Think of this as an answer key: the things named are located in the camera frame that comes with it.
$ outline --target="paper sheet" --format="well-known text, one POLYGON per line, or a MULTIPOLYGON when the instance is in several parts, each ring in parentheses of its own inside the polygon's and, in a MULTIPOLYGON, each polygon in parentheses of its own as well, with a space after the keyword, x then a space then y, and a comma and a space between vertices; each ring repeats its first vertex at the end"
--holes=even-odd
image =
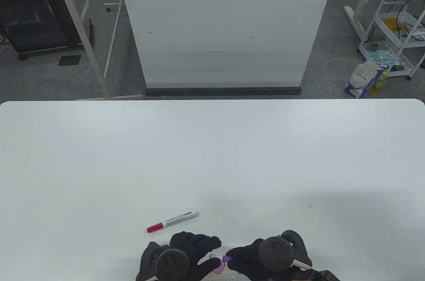
POLYGON ((242 280, 246 280, 246 278, 244 278, 244 275, 240 275, 239 273, 233 270, 230 270, 227 267, 227 264, 223 272, 221 272, 220 274, 211 272, 203 279, 203 281, 242 281, 242 280))

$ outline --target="caster wheel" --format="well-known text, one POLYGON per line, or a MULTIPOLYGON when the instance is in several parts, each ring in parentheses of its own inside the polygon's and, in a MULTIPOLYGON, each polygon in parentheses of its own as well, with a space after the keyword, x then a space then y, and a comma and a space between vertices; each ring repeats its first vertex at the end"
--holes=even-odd
POLYGON ((26 55, 19 54, 18 55, 18 60, 19 61, 26 61, 26 60, 28 60, 28 57, 26 55))

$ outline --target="plastic bag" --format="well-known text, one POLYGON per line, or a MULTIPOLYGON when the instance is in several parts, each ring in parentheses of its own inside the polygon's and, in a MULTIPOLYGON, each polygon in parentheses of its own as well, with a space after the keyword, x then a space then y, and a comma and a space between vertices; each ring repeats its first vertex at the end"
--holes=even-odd
POLYGON ((385 69, 378 67, 369 59, 357 65, 344 90, 356 99, 361 99, 384 72, 385 69))

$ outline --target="green bottle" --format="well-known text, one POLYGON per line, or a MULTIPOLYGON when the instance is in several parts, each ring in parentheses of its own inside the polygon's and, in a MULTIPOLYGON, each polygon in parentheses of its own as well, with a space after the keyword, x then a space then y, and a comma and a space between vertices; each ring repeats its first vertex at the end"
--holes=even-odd
POLYGON ((381 93, 382 89, 387 83, 387 76, 388 76, 387 72, 382 73, 382 75, 378 78, 378 81, 376 81, 376 83, 370 88, 369 90, 370 96, 377 96, 379 95, 379 93, 381 93))

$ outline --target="gloved hand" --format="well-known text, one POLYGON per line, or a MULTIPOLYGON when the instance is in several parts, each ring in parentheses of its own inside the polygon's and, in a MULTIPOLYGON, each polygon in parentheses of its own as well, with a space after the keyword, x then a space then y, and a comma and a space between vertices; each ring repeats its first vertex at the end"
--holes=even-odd
POLYGON ((198 265, 199 260, 208 252, 221 247, 218 237, 208 237, 206 235, 195 235, 191 232, 180 232, 175 234, 170 241, 170 248, 183 251, 189 259, 189 270, 181 281, 201 281, 205 276, 218 268, 220 259, 211 258, 198 265))
POLYGON ((257 239, 249 246, 240 246, 231 249, 226 255, 233 257, 227 266, 231 270, 235 270, 246 275, 252 281, 264 281, 272 279, 274 281, 291 281, 294 275, 300 271, 296 266, 293 266, 284 271, 272 271, 266 269, 260 262, 258 250, 264 239, 257 239))

